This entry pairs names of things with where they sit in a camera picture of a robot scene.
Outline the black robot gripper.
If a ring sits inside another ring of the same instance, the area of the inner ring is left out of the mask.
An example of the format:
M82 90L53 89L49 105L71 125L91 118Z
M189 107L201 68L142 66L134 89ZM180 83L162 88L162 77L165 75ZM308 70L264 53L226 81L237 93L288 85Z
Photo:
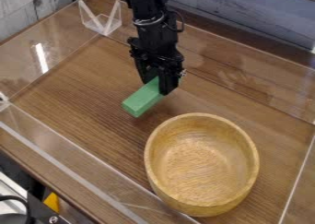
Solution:
M177 50L178 34L174 17L134 18L136 37L129 37L137 74L144 84L158 76L158 90L166 95L180 84L184 57Z

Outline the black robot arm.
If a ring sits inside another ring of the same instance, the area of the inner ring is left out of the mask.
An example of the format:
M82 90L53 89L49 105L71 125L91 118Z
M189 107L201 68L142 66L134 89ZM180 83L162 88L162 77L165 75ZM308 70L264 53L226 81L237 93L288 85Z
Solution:
M168 0L125 0L133 13L136 37L129 37L137 74L144 84L158 79L158 92L166 95L180 84L184 57L177 50L184 26L181 14L166 5Z

